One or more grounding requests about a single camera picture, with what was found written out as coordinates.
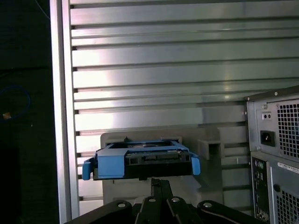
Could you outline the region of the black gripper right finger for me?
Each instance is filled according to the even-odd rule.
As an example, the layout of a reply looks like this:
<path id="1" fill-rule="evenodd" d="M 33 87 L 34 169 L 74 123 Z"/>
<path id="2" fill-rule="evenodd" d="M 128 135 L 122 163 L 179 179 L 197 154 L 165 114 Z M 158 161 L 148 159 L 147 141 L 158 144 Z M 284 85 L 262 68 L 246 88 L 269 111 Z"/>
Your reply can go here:
<path id="1" fill-rule="evenodd" d="M 174 196 L 168 180 L 161 180 L 162 200 L 166 203 L 168 218 L 174 224 L 260 224 L 262 221 L 211 200 L 197 206 L 187 204 Z"/>

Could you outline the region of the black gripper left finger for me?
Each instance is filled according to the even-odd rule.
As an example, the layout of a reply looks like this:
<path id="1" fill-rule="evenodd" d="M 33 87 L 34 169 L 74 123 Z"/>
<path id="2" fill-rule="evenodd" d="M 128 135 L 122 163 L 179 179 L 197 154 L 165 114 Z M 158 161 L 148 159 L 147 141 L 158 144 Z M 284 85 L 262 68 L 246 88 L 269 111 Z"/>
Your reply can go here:
<path id="1" fill-rule="evenodd" d="M 158 224 L 162 207 L 160 179 L 151 179 L 151 196 L 142 203 L 116 200 L 71 221 L 69 224 Z"/>

